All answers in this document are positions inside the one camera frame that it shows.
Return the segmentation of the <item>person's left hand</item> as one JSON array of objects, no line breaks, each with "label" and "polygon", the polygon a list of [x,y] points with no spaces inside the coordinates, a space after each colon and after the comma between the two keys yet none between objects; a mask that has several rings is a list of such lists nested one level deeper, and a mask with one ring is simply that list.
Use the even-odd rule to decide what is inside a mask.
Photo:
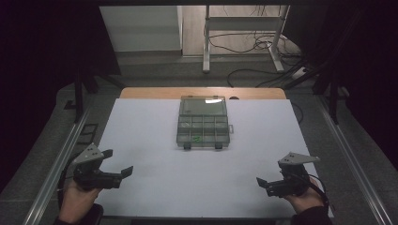
[{"label": "person's left hand", "polygon": [[71,225],[78,225],[89,212],[101,192],[100,188],[82,189],[74,180],[64,191],[64,200],[58,219]]}]

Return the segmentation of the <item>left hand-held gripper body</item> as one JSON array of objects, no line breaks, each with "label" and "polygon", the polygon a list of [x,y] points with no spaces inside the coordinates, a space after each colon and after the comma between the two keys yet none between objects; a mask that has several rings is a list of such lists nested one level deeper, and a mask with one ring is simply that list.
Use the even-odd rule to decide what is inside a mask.
[{"label": "left hand-held gripper body", "polygon": [[82,189],[120,187],[121,173],[103,172],[100,169],[100,165],[106,159],[102,152],[95,144],[91,143],[72,161],[75,166],[73,180]]}]

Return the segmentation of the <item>black metal stand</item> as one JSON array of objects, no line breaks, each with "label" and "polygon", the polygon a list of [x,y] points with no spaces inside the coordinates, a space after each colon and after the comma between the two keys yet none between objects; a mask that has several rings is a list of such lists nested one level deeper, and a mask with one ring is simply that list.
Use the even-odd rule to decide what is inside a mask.
[{"label": "black metal stand", "polygon": [[329,117],[332,119],[335,125],[338,125],[337,119],[337,102],[339,98],[338,94],[338,74],[335,72],[334,65],[331,62],[325,62],[319,67],[316,67],[308,72],[305,72],[294,81],[284,84],[283,90],[289,90],[300,83],[303,83],[310,78],[318,75],[318,78],[313,86],[313,93],[315,95],[323,95],[327,88],[329,89]]},{"label": "black metal stand", "polygon": [[74,122],[77,123],[80,121],[84,112],[83,88],[85,88],[89,94],[96,94],[99,90],[94,72],[89,69],[78,70],[75,75],[74,88],[76,112]]}]

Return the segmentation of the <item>person's right hand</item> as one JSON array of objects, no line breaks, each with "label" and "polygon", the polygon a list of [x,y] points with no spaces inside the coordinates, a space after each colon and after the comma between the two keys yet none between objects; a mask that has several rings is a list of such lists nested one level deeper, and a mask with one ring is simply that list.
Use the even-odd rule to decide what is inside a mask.
[{"label": "person's right hand", "polygon": [[292,205],[297,214],[300,214],[307,209],[324,205],[321,196],[311,187],[309,187],[300,196],[287,195],[283,198]]}]

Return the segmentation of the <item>black rectangular floor frame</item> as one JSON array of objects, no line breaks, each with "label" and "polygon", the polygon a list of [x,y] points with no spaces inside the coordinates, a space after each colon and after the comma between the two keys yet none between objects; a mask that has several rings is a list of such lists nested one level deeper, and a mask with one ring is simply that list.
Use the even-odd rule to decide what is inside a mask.
[{"label": "black rectangular floor frame", "polygon": [[91,144],[96,136],[98,126],[99,126],[98,124],[85,124],[81,130],[77,144],[79,145]]}]

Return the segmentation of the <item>aluminium rail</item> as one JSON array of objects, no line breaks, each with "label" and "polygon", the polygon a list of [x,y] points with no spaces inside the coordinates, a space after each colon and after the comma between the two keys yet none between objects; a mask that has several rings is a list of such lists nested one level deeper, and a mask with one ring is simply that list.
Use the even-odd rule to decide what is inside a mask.
[{"label": "aluminium rail", "polygon": [[82,117],[72,126],[71,131],[60,148],[60,152],[55,158],[54,164],[50,169],[49,173],[46,176],[46,179],[41,186],[36,199],[33,201],[24,221],[23,225],[39,225],[42,216],[46,210],[47,205],[50,202],[51,197],[53,196],[55,189],[57,187],[57,182],[59,179],[59,175],[63,171],[70,154],[73,150],[75,143],[77,143],[78,137],[80,135],[81,130],[83,129],[84,123],[91,113],[92,106],[87,106],[84,111]]},{"label": "aluminium rail", "polygon": [[358,159],[356,158],[353,149],[351,148],[347,138],[343,134],[340,126],[329,115],[329,107],[323,97],[316,96],[317,105],[323,114],[323,117],[328,124],[330,132],[336,140],[344,159],[352,172],[359,188],[368,203],[378,225],[393,225],[393,222],[388,214],[385,204],[382,202],[375,187],[369,180],[365,171],[362,169]]}]

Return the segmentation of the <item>white cabinet panel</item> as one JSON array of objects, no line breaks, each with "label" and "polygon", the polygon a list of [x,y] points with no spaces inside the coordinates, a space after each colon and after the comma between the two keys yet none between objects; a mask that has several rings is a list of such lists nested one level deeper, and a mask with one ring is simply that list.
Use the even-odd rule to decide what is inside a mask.
[{"label": "white cabinet panel", "polygon": [[182,8],[100,7],[115,52],[182,50]]}]

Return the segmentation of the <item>white table sheet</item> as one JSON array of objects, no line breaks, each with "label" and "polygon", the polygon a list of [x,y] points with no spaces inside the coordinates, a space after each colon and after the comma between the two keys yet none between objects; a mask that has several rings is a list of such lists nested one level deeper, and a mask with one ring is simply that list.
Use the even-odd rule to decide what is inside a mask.
[{"label": "white table sheet", "polygon": [[288,201],[270,197],[258,179],[281,179],[278,162],[307,154],[289,100],[230,100],[229,146],[186,151],[176,144],[179,100],[118,99],[99,149],[101,168],[133,168],[120,187],[97,198],[108,216],[139,218],[290,218]]}]

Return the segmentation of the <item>clear plastic organizer box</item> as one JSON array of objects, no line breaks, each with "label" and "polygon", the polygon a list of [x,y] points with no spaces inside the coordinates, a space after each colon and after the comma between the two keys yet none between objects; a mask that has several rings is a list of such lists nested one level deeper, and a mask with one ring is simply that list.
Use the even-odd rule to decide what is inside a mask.
[{"label": "clear plastic organizer box", "polygon": [[[199,136],[200,142],[192,137]],[[230,144],[230,125],[223,96],[183,96],[180,99],[176,143],[185,150],[214,148]]]}]

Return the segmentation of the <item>white metal desk frame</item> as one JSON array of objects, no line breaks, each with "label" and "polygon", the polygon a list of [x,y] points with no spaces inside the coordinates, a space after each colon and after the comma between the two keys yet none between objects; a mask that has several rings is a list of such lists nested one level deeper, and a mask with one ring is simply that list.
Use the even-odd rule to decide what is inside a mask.
[{"label": "white metal desk frame", "polygon": [[210,31],[265,31],[274,34],[274,38],[269,47],[268,53],[272,59],[277,72],[283,72],[283,65],[277,54],[277,46],[283,26],[288,13],[289,6],[281,6],[281,14],[273,17],[211,17],[210,6],[206,6],[205,27],[204,27],[204,52],[203,52],[203,72],[210,71]]}]

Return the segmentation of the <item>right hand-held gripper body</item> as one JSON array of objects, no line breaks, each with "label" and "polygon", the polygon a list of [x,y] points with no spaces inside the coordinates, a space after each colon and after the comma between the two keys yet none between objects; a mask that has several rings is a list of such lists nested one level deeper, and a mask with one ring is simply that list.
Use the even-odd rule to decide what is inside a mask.
[{"label": "right hand-held gripper body", "polygon": [[288,153],[278,161],[283,179],[268,183],[268,195],[277,197],[302,195],[307,191],[310,183],[309,174],[304,165],[306,163],[317,162],[318,160],[319,157]]}]

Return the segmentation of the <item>white power strip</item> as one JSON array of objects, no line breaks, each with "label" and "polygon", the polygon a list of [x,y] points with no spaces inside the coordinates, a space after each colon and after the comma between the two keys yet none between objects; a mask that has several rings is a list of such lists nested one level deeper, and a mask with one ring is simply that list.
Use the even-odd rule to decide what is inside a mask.
[{"label": "white power strip", "polygon": [[292,79],[293,80],[298,79],[299,77],[303,76],[306,72],[307,72],[307,68],[302,67],[292,75]]}]

